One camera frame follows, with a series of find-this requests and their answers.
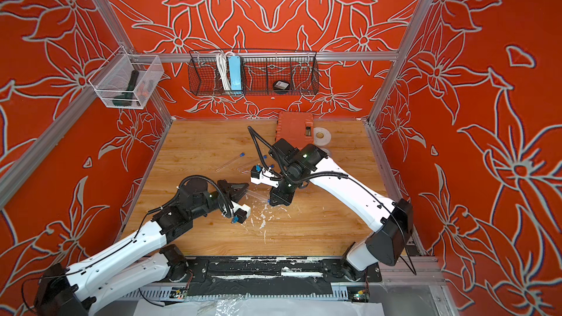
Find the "orange tool case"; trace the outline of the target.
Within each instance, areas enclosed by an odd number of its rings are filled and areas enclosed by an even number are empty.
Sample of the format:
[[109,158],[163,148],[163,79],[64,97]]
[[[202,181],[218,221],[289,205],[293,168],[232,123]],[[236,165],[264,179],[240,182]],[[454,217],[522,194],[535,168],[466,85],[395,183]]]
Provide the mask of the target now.
[[275,140],[285,139],[292,146],[302,149],[314,143],[313,128],[313,114],[282,111],[277,119]]

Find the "light blue box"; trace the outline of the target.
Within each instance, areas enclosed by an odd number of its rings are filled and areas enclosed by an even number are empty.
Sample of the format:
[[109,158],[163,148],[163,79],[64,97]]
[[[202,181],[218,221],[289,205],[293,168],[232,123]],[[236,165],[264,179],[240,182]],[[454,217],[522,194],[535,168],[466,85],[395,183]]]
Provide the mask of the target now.
[[231,91],[234,94],[240,94],[242,91],[242,82],[241,82],[241,59],[239,56],[230,56],[228,57],[228,66],[230,72],[230,79],[231,79]]

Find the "small black device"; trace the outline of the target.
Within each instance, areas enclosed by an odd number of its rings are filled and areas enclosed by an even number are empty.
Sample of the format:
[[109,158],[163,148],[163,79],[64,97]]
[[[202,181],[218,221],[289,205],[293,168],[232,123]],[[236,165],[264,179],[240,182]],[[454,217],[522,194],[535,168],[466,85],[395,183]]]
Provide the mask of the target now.
[[273,91],[279,95],[287,93],[291,89],[291,84],[287,81],[278,80],[273,84]]

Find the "dark green tool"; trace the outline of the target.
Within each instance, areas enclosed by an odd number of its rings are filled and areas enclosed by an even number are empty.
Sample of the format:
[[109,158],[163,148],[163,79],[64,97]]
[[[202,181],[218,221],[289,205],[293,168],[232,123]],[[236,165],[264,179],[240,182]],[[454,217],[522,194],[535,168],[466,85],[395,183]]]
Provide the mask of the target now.
[[133,91],[136,88],[136,84],[138,81],[139,71],[133,70],[130,74],[130,79],[127,85],[127,88],[121,94],[115,96],[112,99],[112,103],[116,107],[127,107],[131,106],[133,103]]

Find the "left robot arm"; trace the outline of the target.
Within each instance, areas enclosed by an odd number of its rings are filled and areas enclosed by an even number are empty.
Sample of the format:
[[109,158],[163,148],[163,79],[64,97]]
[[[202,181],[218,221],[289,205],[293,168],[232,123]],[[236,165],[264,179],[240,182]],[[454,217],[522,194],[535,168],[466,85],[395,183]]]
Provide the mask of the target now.
[[35,315],[95,315],[115,300],[152,282],[181,282],[193,277],[174,241],[199,217],[218,210],[242,224],[251,213],[240,201],[247,183],[213,181],[202,175],[184,178],[167,203],[147,212],[132,234],[70,266],[56,263],[38,277],[29,307]]

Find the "white tape roll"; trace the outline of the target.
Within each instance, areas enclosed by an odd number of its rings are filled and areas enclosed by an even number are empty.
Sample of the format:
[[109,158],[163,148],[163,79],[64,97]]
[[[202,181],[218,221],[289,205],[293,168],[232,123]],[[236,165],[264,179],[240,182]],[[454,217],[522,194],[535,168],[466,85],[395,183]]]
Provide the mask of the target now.
[[329,130],[323,127],[313,128],[313,142],[316,146],[327,146],[332,140],[332,134]]

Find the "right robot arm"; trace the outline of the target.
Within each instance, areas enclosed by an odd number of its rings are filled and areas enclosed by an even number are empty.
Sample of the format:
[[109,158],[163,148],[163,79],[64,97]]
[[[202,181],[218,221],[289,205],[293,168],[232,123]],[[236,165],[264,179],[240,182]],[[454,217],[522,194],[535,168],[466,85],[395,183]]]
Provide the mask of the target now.
[[353,243],[342,256],[340,272],[357,281],[376,263],[395,266],[402,259],[415,272],[411,258],[402,257],[414,232],[414,209],[405,199],[384,197],[344,171],[324,150],[314,144],[298,149],[281,138],[268,143],[252,127],[248,129],[256,148],[265,145],[277,163],[275,171],[266,163],[251,170],[253,184],[265,184],[270,206],[290,206],[298,189],[314,184],[351,209],[372,233]]

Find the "clear acrylic box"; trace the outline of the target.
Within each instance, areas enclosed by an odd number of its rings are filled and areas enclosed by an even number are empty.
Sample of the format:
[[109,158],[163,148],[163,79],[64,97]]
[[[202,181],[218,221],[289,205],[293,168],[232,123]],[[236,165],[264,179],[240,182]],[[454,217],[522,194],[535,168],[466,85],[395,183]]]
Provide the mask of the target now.
[[[127,107],[116,107],[112,99],[127,88],[130,74],[139,71],[133,103]],[[164,74],[159,56],[154,54],[131,54],[118,47],[88,78],[89,85],[97,97],[108,108],[142,110],[146,107]]]

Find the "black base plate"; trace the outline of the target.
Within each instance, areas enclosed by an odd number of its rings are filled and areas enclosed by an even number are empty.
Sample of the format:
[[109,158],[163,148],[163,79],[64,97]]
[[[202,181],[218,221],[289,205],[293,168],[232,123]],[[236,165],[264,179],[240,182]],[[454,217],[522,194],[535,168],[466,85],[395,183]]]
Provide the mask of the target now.
[[178,281],[165,278],[143,289],[158,301],[245,298],[316,298],[350,301],[382,281],[378,264],[347,277],[339,257],[189,257]]

